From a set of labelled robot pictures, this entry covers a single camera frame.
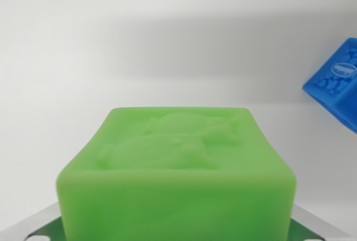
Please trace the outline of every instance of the green soap bar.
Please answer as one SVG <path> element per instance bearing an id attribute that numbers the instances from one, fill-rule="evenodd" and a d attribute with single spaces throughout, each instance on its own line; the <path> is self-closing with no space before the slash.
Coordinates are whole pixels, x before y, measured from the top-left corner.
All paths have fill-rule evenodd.
<path id="1" fill-rule="evenodd" d="M 114 109 L 57 180 L 67 241 L 286 241 L 295 187 L 240 108 Z"/>

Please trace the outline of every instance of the embossed design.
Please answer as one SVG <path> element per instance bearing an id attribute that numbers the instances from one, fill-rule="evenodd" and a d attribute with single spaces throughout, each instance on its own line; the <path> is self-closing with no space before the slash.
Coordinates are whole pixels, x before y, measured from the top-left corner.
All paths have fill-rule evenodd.
<path id="1" fill-rule="evenodd" d="M 206 147 L 235 146 L 238 120 L 206 117 L 194 113 L 172 113 L 152 118 L 144 135 L 108 145 L 98 153 L 107 169 L 215 169 L 219 164 Z"/>

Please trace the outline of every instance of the blue silicone mold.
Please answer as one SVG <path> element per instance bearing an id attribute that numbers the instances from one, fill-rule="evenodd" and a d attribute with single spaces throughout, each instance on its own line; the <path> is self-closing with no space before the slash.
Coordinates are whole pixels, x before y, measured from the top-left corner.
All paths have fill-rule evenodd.
<path id="1" fill-rule="evenodd" d="M 357 133 L 357 38 L 347 39 L 303 89 Z"/>

